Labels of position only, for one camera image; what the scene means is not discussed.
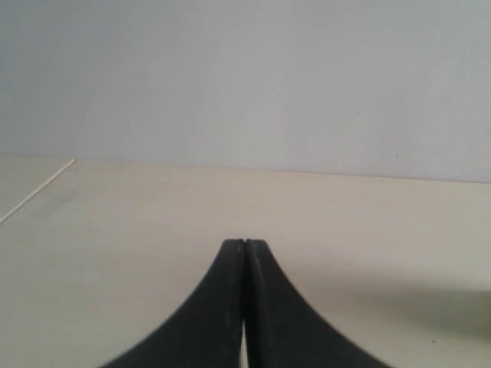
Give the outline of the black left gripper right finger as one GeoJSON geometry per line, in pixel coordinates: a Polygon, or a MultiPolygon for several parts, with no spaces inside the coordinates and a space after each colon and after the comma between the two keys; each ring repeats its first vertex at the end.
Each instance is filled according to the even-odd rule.
{"type": "Polygon", "coordinates": [[[307,303],[263,240],[245,241],[243,321],[250,367],[388,366],[334,329],[307,303]]]}

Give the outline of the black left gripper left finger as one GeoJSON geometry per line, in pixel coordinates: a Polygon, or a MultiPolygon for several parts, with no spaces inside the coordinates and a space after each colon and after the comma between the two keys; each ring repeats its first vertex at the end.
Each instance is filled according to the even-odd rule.
{"type": "Polygon", "coordinates": [[[224,241],[203,279],[183,304],[149,336],[105,366],[241,366],[245,246],[241,239],[224,241]]]}

